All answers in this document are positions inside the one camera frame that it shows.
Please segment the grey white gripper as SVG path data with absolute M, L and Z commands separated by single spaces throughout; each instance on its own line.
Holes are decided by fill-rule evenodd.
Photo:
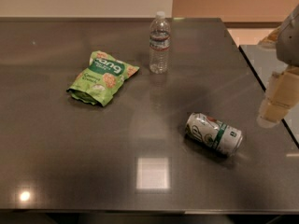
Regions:
M 258 124 L 272 128 L 299 103 L 299 5 L 279 28 L 277 58 L 288 66 L 265 91 L 259 108 Z

